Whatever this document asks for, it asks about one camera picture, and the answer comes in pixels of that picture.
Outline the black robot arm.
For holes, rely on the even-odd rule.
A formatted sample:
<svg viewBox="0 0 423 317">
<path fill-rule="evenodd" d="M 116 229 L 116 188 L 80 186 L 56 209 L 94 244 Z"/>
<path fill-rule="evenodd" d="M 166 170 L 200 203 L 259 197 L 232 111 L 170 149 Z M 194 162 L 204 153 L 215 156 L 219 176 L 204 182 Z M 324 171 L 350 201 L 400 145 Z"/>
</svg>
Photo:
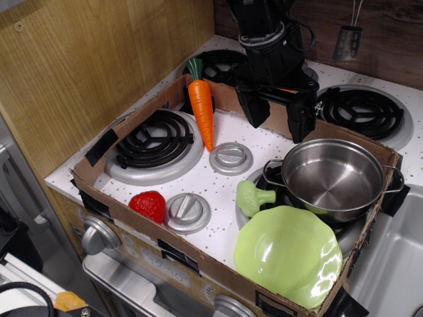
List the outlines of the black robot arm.
<svg viewBox="0 0 423 317">
<path fill-rule="evenodd" d="M 270 116 L 270 103 L 286 107 L 288 128 L 300 143 L 316 126 L 319 84 L 305 72 L 302 28 L 310 26 L 291 13 L 292 1 L 229 1 L 239 26 L 239 43 L 247 62 L 234 65 L 239 104 L 253 127 Z"/>
</svg>

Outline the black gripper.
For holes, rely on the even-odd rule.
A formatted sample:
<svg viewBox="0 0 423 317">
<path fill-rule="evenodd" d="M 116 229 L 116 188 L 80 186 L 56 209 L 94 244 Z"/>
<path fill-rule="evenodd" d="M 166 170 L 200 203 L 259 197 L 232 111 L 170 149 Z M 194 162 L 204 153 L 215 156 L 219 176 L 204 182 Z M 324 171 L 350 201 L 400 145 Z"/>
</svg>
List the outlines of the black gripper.
<svg viewBox="0 0 423 317">
<path fill-rule="evenodd" d="M 294 143 L 300 143 L 315 130 L 316 100 L 319 84 L 308 76 L 302 48 L 287 41 L 240 42 L 248 62 L 233 66 L 237 79 L 235 91 L 249 123 L 258 128 L 270 116 L 270 105 L 260 97 L 266 91 L 274 101 L 287 105 L 288 127 Z"/>
</svg>

